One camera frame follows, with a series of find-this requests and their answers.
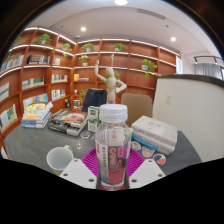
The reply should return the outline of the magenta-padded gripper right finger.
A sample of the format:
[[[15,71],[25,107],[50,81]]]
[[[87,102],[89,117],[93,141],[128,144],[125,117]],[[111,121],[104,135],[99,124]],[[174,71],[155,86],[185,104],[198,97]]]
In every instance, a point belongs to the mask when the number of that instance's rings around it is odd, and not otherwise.
[[[140,188],[165,177],[164,172],[153,159],[145,159],[131,149],[128,158],[128,185],[130,189]]]

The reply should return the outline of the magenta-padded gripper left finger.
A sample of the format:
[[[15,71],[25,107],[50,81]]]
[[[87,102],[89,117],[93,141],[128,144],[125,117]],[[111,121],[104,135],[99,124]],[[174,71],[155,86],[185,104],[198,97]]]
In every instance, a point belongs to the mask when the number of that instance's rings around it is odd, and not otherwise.
[[[95,189],[99,172],[96,150],[92,149],[81,159],[73,159],[60,177],[78,186]]]

